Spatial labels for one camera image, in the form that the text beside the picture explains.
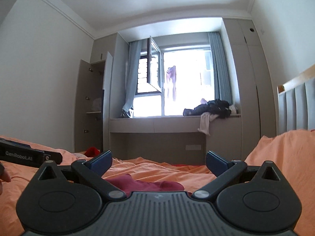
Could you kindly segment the person's left hand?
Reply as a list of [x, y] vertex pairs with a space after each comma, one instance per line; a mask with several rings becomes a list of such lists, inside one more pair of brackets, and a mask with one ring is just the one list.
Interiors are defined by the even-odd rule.
[[6, 182], [9, 183], [11, 182], [11, 176], [8, 173], [7, 169], [4, 167], [4, 165], [2, 163], [0, 163], [0, 195], [2, 195], [3, 193], [3, 186], [2, 186], [2, 182]]

